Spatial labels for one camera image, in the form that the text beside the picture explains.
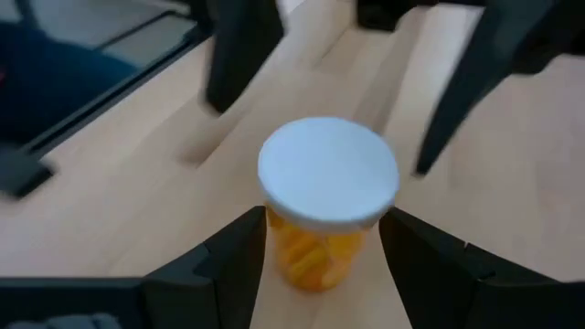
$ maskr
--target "orange prescription bottle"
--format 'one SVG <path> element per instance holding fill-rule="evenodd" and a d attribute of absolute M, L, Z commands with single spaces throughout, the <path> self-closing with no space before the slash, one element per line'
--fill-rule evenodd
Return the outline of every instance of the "orange prescription bottle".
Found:
<path fill-rule="evenodd" d="M 339 118 L 305 118 L 261 148 L 258 177 L 279 270 L 312 292 L 335 287 L 369 228 L 399 188 L 394 154 L 368 128 Z"/>

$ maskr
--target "wooden table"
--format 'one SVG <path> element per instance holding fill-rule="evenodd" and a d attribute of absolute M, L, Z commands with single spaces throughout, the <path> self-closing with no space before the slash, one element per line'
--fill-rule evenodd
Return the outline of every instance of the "wooden table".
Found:
<path fill-rule="evenodd" d="M 289 35 L 230 112 L 199 101 L 209 43 L 47 155 L 58 174 L 0 200 L 0 275 L 145 275 L 262 202 L 261 144 L 309 115 L 362 122 L 399 160 L 397 206 L 559 280 L 585 278 L 585 63 L 511 78 L 465 123 L 431 173 L 410 177 L 433 104 L 478 12 L 417 9 L 394 35 L 351 26 L 353 4 L 285 4 Z M 286 285 L 268 257 L 251 328 L 409 328 L 378 234 L 324 294 Z"/>

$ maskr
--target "orange pill bottle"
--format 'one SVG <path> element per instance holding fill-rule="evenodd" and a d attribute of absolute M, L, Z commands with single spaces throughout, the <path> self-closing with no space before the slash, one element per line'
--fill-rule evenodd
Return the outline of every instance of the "orange pill bottle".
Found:
<path fill-rule="evenodd" d="M 335 287 L 369 228 L 394 201 L 399 173 L 385 141 L 339 118 L 283 125 L 262 146 L 258 177 L 276 262 L 292 285 Z"/>

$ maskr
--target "bottle lid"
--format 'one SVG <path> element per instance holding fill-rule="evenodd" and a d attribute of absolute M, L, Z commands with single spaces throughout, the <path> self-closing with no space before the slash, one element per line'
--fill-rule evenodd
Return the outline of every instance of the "bottle lid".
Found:
<path fill-rule="evenodd" d="M 373 226 L 394 202 L 399 171 L 386 142 L 339 118 L 306 118 L 274 132 L 260 151 L 258 176 L 273 210 L 322 232 Z"/>

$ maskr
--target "black bracket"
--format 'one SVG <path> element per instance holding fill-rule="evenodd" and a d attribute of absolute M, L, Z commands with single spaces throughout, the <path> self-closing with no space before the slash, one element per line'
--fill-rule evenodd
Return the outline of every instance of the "black bracket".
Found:
<path fill-rule="evenodd" d="M 414 329 L 585 327 L 585 282 L 555 281 L 397 208 L 379 232 Z"/>
<path fill-rule="evenodd" d="M 264 207 L 255 207 L 144 278 L 1 279 L 0 328 L 102 328 L 96 316 L 106 314 L 111 329 L 247 329 L 265 239 Z"/>
<path fill-rule="evenodd" d="M 0 192 L 20 198 L 52 175 L 34 155 L 9 147 L 0 148 Z"/>

